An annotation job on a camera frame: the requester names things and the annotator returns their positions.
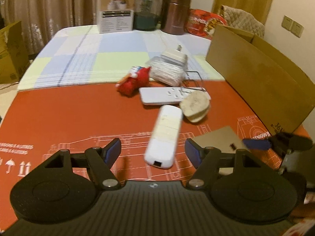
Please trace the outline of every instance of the electrical socket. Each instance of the electrical socket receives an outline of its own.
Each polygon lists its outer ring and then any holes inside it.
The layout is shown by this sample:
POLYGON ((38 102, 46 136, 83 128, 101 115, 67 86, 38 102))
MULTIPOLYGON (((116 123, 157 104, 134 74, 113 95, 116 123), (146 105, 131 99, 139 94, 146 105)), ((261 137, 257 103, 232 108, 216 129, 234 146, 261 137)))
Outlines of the electrical socket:
POLYGON ((287 16, 284 16, 281 26, 283 28, 287 29, 288 31, 291 31, 293 22, 294 22, 293 19, 291 19, 287 16))
POLYGON ((302 25, 294 21, 291 28, 291 33, 300 38, 303 33, 303 29, 304 27, 302 25))

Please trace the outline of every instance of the remote control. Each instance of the remote control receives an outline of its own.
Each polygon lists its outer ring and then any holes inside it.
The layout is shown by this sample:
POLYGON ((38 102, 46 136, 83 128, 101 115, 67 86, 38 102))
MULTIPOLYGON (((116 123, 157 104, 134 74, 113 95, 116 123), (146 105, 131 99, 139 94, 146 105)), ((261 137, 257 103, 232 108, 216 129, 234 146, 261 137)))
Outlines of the remote control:
POLYGON ((163 169, 173 165, 182 119, 183 112, 180 108, 170 105, 160 108, 144 154, 145 162, 163 169))
POLYGON ((141 102, 144 105, 172 105, 182 102, 190 93, 196 90, 204 90, 200 87, 195 89, 181 87, 146 87, 140 88, 141 102))

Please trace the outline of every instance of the umbrella symbol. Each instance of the umbrella symbol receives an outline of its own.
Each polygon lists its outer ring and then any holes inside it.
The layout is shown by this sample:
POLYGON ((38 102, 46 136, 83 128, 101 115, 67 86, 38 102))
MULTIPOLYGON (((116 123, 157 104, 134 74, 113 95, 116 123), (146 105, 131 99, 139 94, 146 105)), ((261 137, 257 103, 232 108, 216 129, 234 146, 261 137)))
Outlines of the umbrella symbol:
POLYGON ((8 174, 8 173, 10 172, 11 166, 15 166, 15 163, 14 163, 14 161, 13 161, 12 159, 10 159, 10 160, 8 160, 5 164, 8 165, 7 171, 5 172, 5 173, 8 174))

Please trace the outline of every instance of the white power adapter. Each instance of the white power adapter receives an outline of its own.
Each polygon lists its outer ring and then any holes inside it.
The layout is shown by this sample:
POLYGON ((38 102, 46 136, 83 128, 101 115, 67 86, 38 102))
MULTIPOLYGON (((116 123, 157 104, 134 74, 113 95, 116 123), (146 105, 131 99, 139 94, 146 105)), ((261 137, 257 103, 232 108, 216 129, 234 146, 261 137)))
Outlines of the white power adapter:
POLYGON ((182 50, 181 45, 177 47, 177 50, 166 49, 161 54, 161 57, 175 63, 176 65, 179 65, 180 67, 184 69, 184 71, 187 71, 188 56, 182 53, 181 50, 182 50))

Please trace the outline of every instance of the stuffed toy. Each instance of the stuffed toy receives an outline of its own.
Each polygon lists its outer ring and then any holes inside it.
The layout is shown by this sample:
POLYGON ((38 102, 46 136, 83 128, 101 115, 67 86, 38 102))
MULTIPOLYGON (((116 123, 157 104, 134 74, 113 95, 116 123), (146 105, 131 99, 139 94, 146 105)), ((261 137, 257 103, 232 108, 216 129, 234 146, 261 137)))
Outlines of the stuffed toy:
POLYGON ((150 69, 151 67, 132 67, 129 73, 116 84, 117 91, 131 96, 134 90, 146 87, 149 84, 150 69))

